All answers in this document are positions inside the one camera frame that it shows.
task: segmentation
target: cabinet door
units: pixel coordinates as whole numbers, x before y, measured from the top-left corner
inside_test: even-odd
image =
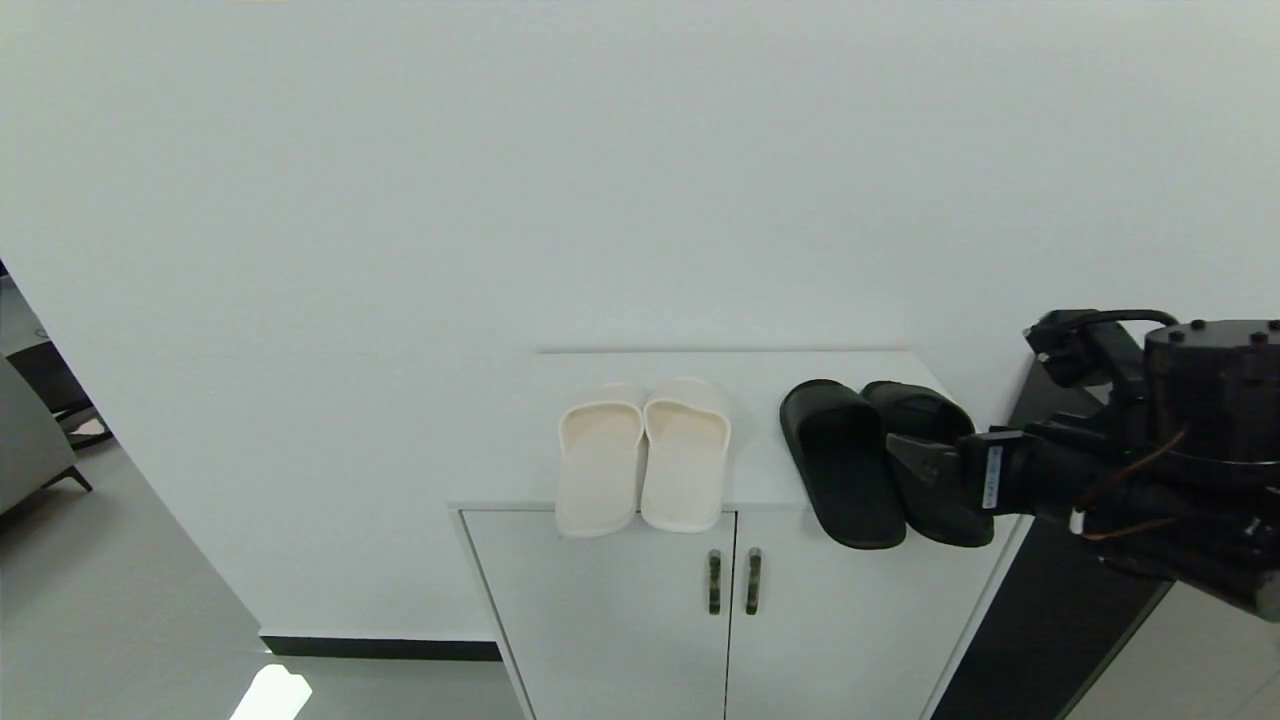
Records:
[[[920,717],[1009,537],[997,528],[980,550],[908,532],[861,551],[831,541],[813,512],[740,512],[727,720]]]
[[[463,521],[539,720],[723,720],[732,512],[699,534],[636,518],[590,539],[558,537],[552,512],[467,511]]]

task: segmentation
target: slipper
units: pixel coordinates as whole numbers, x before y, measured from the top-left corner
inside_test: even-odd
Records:
[[[675,378],[644,406],[649,469],[640,514],[660,530],[701,533],[719,519],[731,423],[728,400],[707,380]]]
[[[901,543],[906,523],[876,409],[835,380],[809,380],[787,393],[780,414],[813,512],[831,539],[859,550]]]
[[[973,420],[955,402],[936,391],[892,380],[863,388],[863,397],[879,411],[884,430],[916,439],[955,445],[973,434]],[[890,459],[906,521],[922,536],[957,547],[983,547],[996,537],[991,518],[948,500],[915,477],[896,457]]]
[[[556,528],[594,538],[627,527],[636,514],[644,465],[643,388],[614,383],[584,392],[559,423]]]

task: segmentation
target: gray armchair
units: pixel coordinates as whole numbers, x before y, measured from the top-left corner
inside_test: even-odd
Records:
[[[0,512],[64,478],[93,489],[76,469],[76,452],[49,407],[0,357]]]

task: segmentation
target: baseboard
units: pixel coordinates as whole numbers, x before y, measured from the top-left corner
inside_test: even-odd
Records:
[[[273,653],[287,657],[502,662],[502,652],[498,651],[498,643],[494,642],[300,638],[291,635],[260,637]]]

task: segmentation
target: door handle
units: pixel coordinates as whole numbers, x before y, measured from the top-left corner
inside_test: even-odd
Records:
[[[753,547],[746,553],[746,614],[755,615],[760,611],[760,566],[764,560],[760,557],[760,548]]]
[[[707,611],[719,615],[719,551],[713,550],[707,553]]]

